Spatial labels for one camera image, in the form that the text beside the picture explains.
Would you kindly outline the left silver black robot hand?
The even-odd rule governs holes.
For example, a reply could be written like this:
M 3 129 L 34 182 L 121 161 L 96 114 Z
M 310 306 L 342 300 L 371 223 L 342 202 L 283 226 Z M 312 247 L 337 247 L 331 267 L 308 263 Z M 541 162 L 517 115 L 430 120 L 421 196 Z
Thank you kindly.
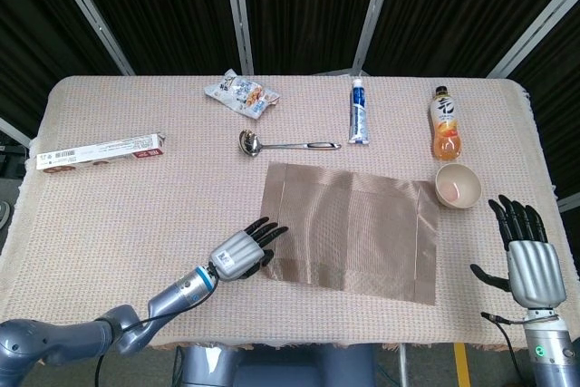
M 288 227 L 262 217 L 229 237 L 212 251 L 208 271 L 219 281 L 247 279 L 266 267 L 274 258 L 267 246 L 288 231 Z

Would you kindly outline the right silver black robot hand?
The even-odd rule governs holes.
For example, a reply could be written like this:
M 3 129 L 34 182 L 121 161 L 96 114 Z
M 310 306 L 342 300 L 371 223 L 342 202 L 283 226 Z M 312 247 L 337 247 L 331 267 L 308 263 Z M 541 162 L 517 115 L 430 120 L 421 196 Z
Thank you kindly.
M 504 195 L 488 205 L 498 222 L 508 277 L 492 276 L 476 264 L 470 266 L 471 272 L 484 284 L 512 294 L 528 310 L 558 307 L 566 300 L 564 279 L 538 212 Z

